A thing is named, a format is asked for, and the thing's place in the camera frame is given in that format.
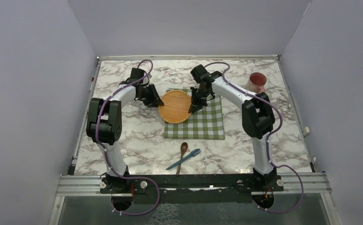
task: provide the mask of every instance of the fork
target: fork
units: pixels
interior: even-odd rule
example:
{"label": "fork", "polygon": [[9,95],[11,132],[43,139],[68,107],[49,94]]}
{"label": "fork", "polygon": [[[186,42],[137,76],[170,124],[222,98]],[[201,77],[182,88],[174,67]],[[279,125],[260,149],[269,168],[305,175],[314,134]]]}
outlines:
{"label": "fork", "polygon": [[179,164],[181,164],[182,162],[187,161],[189,158],[197,156],[199,153],[200,153],[200,149],[195,149],[195,150],[191,151],[191,152],[190,152],[190,154],[188,154],[188,155],[187,155],[186,157],[184,157],[183,159],[181,159],[181,160],[179,160],[179,161],[175,162],[174,164],[172,164],[171,166],[169,166],[168,168],[166,168],[166,170],[170,170],[170,169],[172,169],[172,168],[174,168],[174,167],[178,166],[178,165],[179,165]]}

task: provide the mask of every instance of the green and white placemat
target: green and white placemat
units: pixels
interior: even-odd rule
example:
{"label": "green and white placemat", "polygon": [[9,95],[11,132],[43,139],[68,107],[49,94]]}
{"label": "green and white placemat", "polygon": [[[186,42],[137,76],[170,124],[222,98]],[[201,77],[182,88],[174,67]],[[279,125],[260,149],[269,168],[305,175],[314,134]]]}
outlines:
{"label": "green and white placemat", "polygon": [[[191,89],[169,89],[167,92],[170,90],[181,90],[191,96]],[[207,102],[207,107],[191,114],[183,123],[165,123],[163,135],[165,138],[176,139],[224,140],[221,96],[216,95]]]}

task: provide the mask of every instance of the mug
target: mug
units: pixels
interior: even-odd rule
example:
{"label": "mug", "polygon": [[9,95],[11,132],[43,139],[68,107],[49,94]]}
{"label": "mug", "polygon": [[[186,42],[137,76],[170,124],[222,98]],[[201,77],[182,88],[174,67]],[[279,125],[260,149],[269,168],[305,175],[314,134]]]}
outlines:
{"label": "mug", "polygon": [[245,89],[260,94],[262,92],[266,92],[266,90],[264,89],[264,85],[266,83],[267,83],[267,78],[264,74],[254,72],[250,74]]}

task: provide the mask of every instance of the orange basket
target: orange basket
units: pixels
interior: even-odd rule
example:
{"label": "orange basket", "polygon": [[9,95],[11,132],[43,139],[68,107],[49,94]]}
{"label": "orange basket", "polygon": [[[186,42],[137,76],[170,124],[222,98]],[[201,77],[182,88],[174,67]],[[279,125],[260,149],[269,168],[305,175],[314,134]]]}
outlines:
{"label": "orange basket", "polygon": [[168,123],[182,123],[188,119],[191,97],[180,90],[171,90],[162,96],[165,105],[159,106],[159,114]]}

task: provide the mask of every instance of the wooden spoon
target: wooden spoon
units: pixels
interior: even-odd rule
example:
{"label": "wooden spoon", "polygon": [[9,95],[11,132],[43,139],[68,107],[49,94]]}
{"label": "wooden spoon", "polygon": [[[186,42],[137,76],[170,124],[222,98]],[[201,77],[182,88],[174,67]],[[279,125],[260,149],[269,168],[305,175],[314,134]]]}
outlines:
{"label": "wooden spoon", "polygon": [[[186,142],[183,142],[183,143],[181,144],[181,148],[180,148],[180,150],[181,150],[181,158],[180,158],[180,160],[181,160],[181,159],[183,159],[183,156],[184,156],[184,154],[187,152],[187,149],[188,149],[188,144],[187,144]],[[176,176],[178,176],[178,175],[179,175],[179,173],[180,173],[180,168],[181,168],[181,164],[179,164],[179,165],[178,165],[178,167],[177,167]]]}

